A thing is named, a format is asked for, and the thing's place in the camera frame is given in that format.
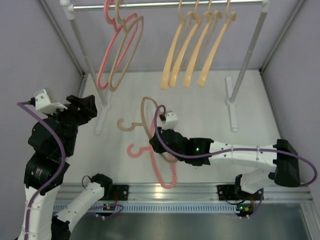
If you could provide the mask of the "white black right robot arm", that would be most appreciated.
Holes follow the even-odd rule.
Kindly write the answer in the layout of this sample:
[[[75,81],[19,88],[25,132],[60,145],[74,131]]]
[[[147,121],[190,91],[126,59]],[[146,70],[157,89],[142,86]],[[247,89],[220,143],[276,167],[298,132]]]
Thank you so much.
[[[249,147],[210,138],[187,138],[172,129],[157,127],[149,143],[154,152],[169,153],[195,167],[216,163],[253,168],[235,177],[232,192],[239,199],[273,184],[287,188],[301,186],[298,153],[285,139],[266,147]]]

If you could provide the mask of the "cream hanger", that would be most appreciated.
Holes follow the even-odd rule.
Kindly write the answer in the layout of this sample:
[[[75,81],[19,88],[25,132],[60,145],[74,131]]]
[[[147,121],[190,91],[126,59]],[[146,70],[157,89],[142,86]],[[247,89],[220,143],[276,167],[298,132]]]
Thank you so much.
[[[225,32],[227,31],[227,29],[229,28],[229,26],[231,25],[231,23],[236,21],[237,13],[235,11],[232,11],[231,13],[229,13],[230,3],[231,3],[230,0],[228,0],[226,2],[226,11],[225,11],[226,21],[225,21],[222,29],[220,30],[220,32],[219,32],[219,34],[218,34],[218,36],[212,46],[212,49],[210,50],[210,52],[204,62],[203,68],[202,68],[201,73],[199,75],[199,78],[197,80],[197,85],[199,87],[205,86],[206,80],[207,80],[207,77],[208,77],[208,74],[210,71],[210,67],[211,67],[212,62],[214,60],[214,57],[217,53],[218,47],[222,41],[222,38],[223,38]]]
[[[181,7],[178,6],[179,25],[171,42],[171,46],[162,71],[160,82],[160,88],[162,90],[166,90],[168,87],[173,88],[176,86],[177,77],[179,75],[179,72],[181,71],[181,64],[186,50],[190,44],[190,41],[198,32],[203,21],[203,17],[199,16],[197,13],[199,2],[200,1],[197,0],[194,6],[194,10],[187,12],[185,15],[181,14]],[[188,19],[195,20],[195,25],[186,36],[182,46],[178,50],[176,50],[177,42],[179,40],[179,37],[183,33]]]
[[[174,88],[177,83],[178,75],[186,61],[185,53],[192,38],[197,34],[205,16],[210,16],[211,12],[207,10],[203,15],[198,15],[197,9],[199,1],[194,5],[194,10],[189,11],[186,15],[181,14],[182,1],[178,4],[178,17],[180,24],[172,40],[169,53],[165,62],[162,73],[161,88]]]
[[[183,83],[182,85],[185,88],[189,88],[191,85],[191,80],[193,73],[198,66],[200,60],[202,59],[203,55],[205,54],[205,50],[213,37],[215,29],[218,26],[220,19],[222,19],[222,12],[220,10],[211,11],[212,0],[208,2],[207,11],[203,14],[204,18],[207,18],[207,22],[204,25],[204,28],[192,49],[192,53],[189,59],[189,63],[187,65]]]

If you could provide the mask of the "pink thick hanger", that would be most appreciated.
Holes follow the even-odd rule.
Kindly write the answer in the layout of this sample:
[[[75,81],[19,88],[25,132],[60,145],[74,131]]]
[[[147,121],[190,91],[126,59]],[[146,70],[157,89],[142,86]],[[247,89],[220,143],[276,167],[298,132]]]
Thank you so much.
[[[102,61],[101,61],[100,67],[99,67],[99,71],[96,76],[96,86],[101,91],[108,88],[108,80],[105,83],[103,83],[102,82],[102,74],[105,71],[108,59],[110,57],[112,50],[115,47],[115,43],[116,43],[117,38],[119,37],[120,33],[124,33],[123,31],[120,31],[120,25],[116,21],[115,3],[116,3],[116,0],[106,0],[104,2],[104,9],[103,9],[104,17],[105,17],[106,22],[113,27],[113,36],[112,36],[112,38],[106,48],[106,51],[104,53],[104,56],[102,58]]]
[[[129,130],[129,132],[133,131],[135,129],[135,127],[143,127],[143,123],[138,123],[138,122],[133,122],[132,123],[133,127],[131,127],[131,130]],[[155,135],[155,124],[154,124],[154,120],[152,120],[151,126],[148,129],[147,127],[147,133],[152,134],[151,137],[149,137],[149,139],[151,139],[154,135]],[[155,157],[155,152],[152,148],[152,146],[149,144],[148,146],[143,146],[139,149],[138,153],[133,153],[132,149],[134,147],[134,144],[130,144],[127,148],[127,154],[131,157],[131,158],[139,158],[144,152],[149,153],[149,158],[151,160],[152,163],[152,168],[154,171],[154,174],[158,180],[158,183],[161,185],[162,188],[164,189],[172,189],[176,186],[177,184],[177,173],[176,173],[176,165],[175,163],[169,163],[170,165],[170,170],[171,170],[171,176],[172,176],[172,180],[171,183],[167,184],[165,183],[165,181],[162,178],[161,172],[158,169],[157,166],[157,162],[156,162],[156,157]]]

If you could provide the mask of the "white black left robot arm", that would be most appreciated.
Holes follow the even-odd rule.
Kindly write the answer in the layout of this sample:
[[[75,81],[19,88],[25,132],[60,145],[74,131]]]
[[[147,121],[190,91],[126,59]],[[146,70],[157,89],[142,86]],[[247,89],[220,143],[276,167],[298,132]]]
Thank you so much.
[[[25,210],[19,240],[68,240],[91,206],[113,195],[113,180],[97,173],[64,210],[53,213],[78,128],[98,115],[94,95],[69,95],[66,100],[67,104],[61,104],[42,92],[17,103],[37,121],[28,139],[34,154],[25,167]]]

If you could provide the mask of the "beige thick hanger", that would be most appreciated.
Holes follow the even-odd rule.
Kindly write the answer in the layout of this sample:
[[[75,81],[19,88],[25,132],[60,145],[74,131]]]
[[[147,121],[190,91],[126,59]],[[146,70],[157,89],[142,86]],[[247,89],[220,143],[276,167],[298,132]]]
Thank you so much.
[[[115,19],[120,27],[120,32],[123,32],[123,38],[120,43],[120,47],[117,50],[115,60],[113,62],[110,75],[108,77],[108,88],[111,92],[115,92],[119,85],[121,84],[125,73],[128,70],[129,65],[131,64],[133,57],[137,51],[139,43],[141,41],[145,20],[143,16],[138,16],[137,14],[132,14],[127,18],[121,17],[120,15],[120,5],[123,4],[123,0],[115,1]],[[119,66],[122,64],[122,61],[125,59],[128,50],[133,46],[132,53],[128,57],[126,64],[121,71],[120,76],[117,81],[114,81],[113,78],[117,73]]]
[[[155,108],[157,108],[159,106],[158,103],[153,98],[151,98],[149,96],[145,96],[145,97],[142,98],[141,104],[140,104],[141,122],[132,122],[131,123],[131,127],[124,127],[122,125],[122,123],[124,122],[124,119],[120,118],[117,121],[117,127],[123,132],[132,132],[136,127],[143,127],[144,132],[145,132],[148,140],[150,140],[153,137],[152,134],[155,132],[155,126],[154,126],[154,119],[152,119],[151,126],[150,126],[150,128],[148,128],[148,124],[147,124],[147,121],[146,121],[146,114],[145,114],[145,103],[146,103],[146,101],[151,101],[153,103],[153,105],[155,106]],[[141,147],[139,149],[138,153],[132,153],[132,148],[133,147],[134,147],[134,144],[132,143],[127,148],[127,154],[130,157],[138,158],[143,154],[143,152],[147,151],[150,154],[150,160],[151,160],[152,164],[154,165],[156,163],[154,150],[153,150],[153,148],[152,148],[152,146],[150,144],[148,146]]]

